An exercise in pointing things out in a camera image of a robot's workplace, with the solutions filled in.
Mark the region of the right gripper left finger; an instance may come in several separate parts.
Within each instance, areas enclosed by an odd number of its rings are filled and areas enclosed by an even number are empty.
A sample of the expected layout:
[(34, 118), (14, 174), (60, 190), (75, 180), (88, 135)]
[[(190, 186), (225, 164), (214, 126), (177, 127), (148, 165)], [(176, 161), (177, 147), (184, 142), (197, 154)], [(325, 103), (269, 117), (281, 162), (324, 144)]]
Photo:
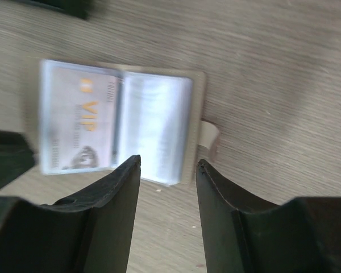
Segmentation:
[(0, 196), (0, 272), (126, 272), (140, 164), (130, 156), (52, 205)]

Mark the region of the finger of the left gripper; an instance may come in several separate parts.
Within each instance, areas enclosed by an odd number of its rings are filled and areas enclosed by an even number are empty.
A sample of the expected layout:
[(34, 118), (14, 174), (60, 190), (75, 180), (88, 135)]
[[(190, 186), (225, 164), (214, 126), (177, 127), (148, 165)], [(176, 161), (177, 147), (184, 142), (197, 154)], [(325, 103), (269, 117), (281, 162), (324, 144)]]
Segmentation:
[(0, 189), (34, 166), (34, 152), (24, 136), (0, 130)]

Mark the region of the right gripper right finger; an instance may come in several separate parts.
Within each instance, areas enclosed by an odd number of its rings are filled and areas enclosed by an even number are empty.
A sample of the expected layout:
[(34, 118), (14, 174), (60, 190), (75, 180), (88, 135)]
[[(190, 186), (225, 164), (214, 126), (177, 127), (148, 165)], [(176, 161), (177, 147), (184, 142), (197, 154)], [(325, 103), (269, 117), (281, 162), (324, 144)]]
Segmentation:
[(341, 197), (276, 205), (203, 159), (196, 186), (208, 272), (341, 272)]

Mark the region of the grey card holder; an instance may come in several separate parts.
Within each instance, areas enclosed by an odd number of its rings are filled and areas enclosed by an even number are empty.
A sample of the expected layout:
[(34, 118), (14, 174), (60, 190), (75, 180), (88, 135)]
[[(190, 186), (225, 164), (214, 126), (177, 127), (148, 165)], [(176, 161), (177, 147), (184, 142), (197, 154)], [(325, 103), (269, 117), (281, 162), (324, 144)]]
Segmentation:
[(219, 130), (201, 119), (206, 75), (198, 71), (155, 69), (110, 64), (77, 64), (42, 59), (39, 98), (39, 156), (43, 174), (48, 173), (47, 127), (51, 106), (53, 69), (110, 72), (118, 78), (117, 105), (111, 163), (114, 169), (132, 155), (140, 155), (144, 180), (164, 185), (190, 181), (198, 146), (211, 148)]

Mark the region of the silver VIP card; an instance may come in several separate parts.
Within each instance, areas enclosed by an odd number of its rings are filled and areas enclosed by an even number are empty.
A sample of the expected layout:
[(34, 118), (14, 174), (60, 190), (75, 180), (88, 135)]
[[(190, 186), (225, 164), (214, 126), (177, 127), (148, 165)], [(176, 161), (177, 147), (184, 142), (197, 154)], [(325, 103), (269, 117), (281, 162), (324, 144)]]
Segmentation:
[(53, 69), (46, 172), (110, 166), (117, 92), (110, 72)]

